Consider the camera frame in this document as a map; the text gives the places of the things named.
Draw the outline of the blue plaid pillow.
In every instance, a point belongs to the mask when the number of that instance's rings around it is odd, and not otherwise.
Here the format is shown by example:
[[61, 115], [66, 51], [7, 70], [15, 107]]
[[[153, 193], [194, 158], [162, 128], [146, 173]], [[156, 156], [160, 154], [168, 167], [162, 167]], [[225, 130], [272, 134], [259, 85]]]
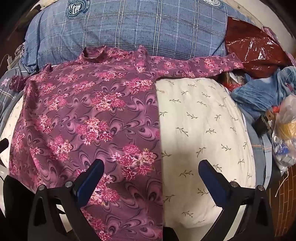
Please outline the blue plaid pillow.
[[224, 56], [227, 18], [249, 18], [223, 1], [57, 1], [38, 13], [26, 36], [29, 72], [75, 60], [87, 46], [186, 60]]

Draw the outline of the clear plastic bag with items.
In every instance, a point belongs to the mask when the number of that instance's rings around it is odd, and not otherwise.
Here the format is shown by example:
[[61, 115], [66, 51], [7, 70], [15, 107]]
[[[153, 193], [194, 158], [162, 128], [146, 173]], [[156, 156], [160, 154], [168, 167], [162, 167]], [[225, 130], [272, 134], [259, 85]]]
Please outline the clear plastic bag with items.
[[295, 95], [286, 97], [276, 114], [272, 135], [273, 152], [281, 173], [295, 165]]

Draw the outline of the cream leaf-print blanket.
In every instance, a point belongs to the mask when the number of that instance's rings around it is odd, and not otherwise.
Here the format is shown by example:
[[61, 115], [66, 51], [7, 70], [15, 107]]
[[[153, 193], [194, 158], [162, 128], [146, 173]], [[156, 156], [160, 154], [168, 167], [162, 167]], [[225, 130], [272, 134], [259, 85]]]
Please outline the cream leaf-print blanket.
[[[255, 185], [255, 163], [241, 112], [213, 79], [156, 81], [161, 142], [163, 225], [195, 228], [212, 224], [220, 213], [198, 174], [208, 160], [216, 171], [243, 187]], [[11, 140], [23, 107], [13, 108], [1, 154], [9, 169]]]

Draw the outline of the grey striped bedsheet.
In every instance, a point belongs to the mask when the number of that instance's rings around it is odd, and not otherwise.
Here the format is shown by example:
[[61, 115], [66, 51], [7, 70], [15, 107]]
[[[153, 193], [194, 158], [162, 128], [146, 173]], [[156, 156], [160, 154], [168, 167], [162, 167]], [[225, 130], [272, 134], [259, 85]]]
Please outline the grey striped bedsheet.
[[1, 134], [13, 108], [23, 94], [22, 91], [19, 93], [10, 89], [11, 78], [15, 75], [26, 77], [29, 76], [29, 73], [22, 64], [17, 64], [11, 70], [6, 71], [1, 77]]

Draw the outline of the dark red plastic bag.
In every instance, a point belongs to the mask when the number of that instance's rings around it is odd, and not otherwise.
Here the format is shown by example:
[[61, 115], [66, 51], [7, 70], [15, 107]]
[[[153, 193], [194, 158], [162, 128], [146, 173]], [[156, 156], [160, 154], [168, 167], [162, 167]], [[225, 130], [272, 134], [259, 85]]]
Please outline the dark red plastic bag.
[[225, 34], [227, 52], [235, 53], [243, 70], [253, 79], [267, 78], [277, 69], [292, 66], [292, 61], [282, 47], [257, 26], [227, 18]]

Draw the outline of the blue denim jeans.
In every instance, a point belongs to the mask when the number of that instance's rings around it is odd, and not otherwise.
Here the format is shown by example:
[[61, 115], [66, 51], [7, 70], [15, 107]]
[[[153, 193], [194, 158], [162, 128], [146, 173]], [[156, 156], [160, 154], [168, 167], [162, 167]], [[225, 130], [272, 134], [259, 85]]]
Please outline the blue denim jeans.
[[268, 187], [273, 168], [272, 145], [267, 134], [257, 133], [255, 121], [273, 106], [279, 106], [285, 97], [295, 94], [295, 67], [278, 69], [268, 78], [252, 79], [231, 92], [231, 98], [246, 121], [247, 132], [255, 161], [256, 186]]

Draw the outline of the purple floral shirt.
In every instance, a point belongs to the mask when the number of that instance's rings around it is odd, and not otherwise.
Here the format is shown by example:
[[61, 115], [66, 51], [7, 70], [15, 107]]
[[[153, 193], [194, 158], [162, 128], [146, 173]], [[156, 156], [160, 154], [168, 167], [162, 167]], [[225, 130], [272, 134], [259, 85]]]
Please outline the purple floral shirt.
[[82, 212], [102, 240], [162, 240], [159, 78], [212, 77], [241, 69], [235, 54], [176, 60], [101, 46], [75, 61], [14, 76], [23, 107], [9, 173], [32, 190], [73, 181], [94, 160], [102, 179]]

